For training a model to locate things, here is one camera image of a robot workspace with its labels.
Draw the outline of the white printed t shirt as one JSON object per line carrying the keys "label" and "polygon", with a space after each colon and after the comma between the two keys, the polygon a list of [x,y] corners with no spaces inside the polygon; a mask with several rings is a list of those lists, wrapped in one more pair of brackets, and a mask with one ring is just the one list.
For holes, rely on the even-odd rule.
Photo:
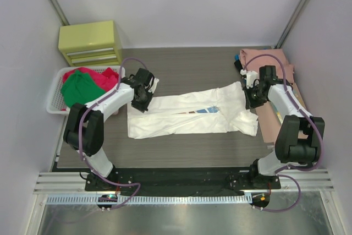
{"label": "white printed t shirt", "polygon": [[144,113],[128,107],[128,137],[241,132],[255,136],[258,116],[246,109],[240,82],[182,95],[154,97]]}

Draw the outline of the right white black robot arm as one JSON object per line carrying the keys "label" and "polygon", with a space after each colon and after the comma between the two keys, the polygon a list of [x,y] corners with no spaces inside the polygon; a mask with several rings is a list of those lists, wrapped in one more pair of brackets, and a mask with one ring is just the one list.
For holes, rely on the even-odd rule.
{"label": "right white black robot arm", "polygon": [[286,78],[277,77],[275,66],[263,66],[258,72],[241,70],[240,74],[245,80],[247,107],[257,108],[271,102],[283,120],[274,150],[255,160],[244,178],[259,187],[275,181],[277,173],[283,170],[314,170],[322,155],[324,120],[303,108]]}

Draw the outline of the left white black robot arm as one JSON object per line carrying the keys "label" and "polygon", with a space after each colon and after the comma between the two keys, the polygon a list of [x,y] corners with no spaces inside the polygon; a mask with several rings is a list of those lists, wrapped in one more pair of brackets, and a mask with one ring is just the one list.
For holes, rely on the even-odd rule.
{"label": "left white black robot arm", "polygon": [[87,184],[97,182],[118,187],[133,184],[118,183],[116,168],[103,150],[105,121],[122,106],[129,105],[144,113],[152,100],[158,80],[147,69],[136,74],[119,77],[117,84],[105,94],[88,103],[71,106],[63,140],[78,152],[91,173]]}

